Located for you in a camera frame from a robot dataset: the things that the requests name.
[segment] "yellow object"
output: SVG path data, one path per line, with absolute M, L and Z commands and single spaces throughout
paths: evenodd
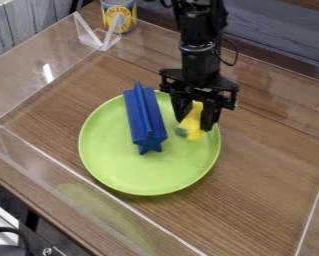
M 200 130 L 200 113 L 203 110 L 201 102 L 193 102 L 193 107 L 188 112 L 185 118 L 175 129 L 175 134 L 185 137 L 188 140 L 196 140 L 205 133 Z

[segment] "can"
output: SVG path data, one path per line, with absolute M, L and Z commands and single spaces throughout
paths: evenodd
M 119 14 L 113 32 L 127 33 L 136 27 L 136 0 L 100 0 L 103 24 L 109 29 L 112 19 Z

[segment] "green plate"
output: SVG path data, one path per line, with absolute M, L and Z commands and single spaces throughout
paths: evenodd
M 163 195 L 193 184 L 211 169 L 220 150 L 217 126 L 195 141 L 176 136 L 169 96 L 156 92 L 156 98 L 168 135 L 161 153 L 139 155 L 123 96 L 93 111 L 79 136 L 80 158 L 92 176 L 112 189 L 133 195 Z

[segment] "blue toy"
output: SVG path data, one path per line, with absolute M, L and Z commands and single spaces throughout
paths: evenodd
M 137 81 L 133 89 L 124 91 L 123 95 L 132 142 L 139 146 L 140 155 L 149 150 L 161 152 L 160 143 L 167 139 L 167 133 L 153 88 L 143 88 Z

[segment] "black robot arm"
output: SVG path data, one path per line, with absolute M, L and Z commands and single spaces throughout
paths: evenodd
M 223 0 L 172 0 L 180 29 L 181 69 L 160 70 L 160 90 L 169 93 L 176 120 L 203 103 L 200 129 L 209 131 L 221 108 L 235 109 L 237 85 L 220 74 L 220 44 L 227 25 Z

